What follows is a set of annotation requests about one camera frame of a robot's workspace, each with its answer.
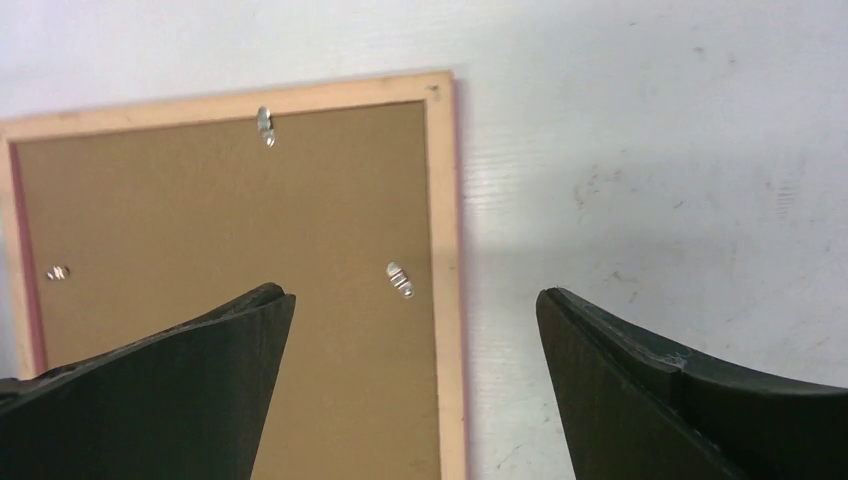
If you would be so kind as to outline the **light wooden picture frame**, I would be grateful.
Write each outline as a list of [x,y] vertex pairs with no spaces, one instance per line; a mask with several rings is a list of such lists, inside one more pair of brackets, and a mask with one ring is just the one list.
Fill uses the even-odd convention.
[[46,362],[31,245],[16,148],[21,143],[208,123],[252,120],[267,146],[275,119],[323,111],[421,102],[425,106],[430,267],[434,320],[439,460],[437,479],[464,479],[467,467],[460,295],[455,89],[448,72],[393,76],[191,100],[56,113],[1,125],[1,218],[6,245],[7,306],[19,368],[28,380],[59,367]]

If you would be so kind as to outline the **brown frame backing board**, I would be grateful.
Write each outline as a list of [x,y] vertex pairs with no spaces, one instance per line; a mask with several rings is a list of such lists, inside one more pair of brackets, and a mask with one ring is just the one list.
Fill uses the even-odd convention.
[[21,143],[49,366],[273,282],[296,298],[257,479],[437,479],[421,102]]

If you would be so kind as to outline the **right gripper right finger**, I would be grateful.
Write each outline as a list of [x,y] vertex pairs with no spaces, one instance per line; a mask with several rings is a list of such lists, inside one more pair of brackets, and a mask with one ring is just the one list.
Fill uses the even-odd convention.
[[562,289],[536,318],[579,479],[843,479],[847,392],[753,370]]

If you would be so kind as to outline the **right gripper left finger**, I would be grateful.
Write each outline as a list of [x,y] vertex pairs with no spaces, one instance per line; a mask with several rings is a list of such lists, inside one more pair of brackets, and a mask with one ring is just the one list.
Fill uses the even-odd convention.
[[5,479],[247,479],[296,306],[263,284],[195,319],[1,382]]

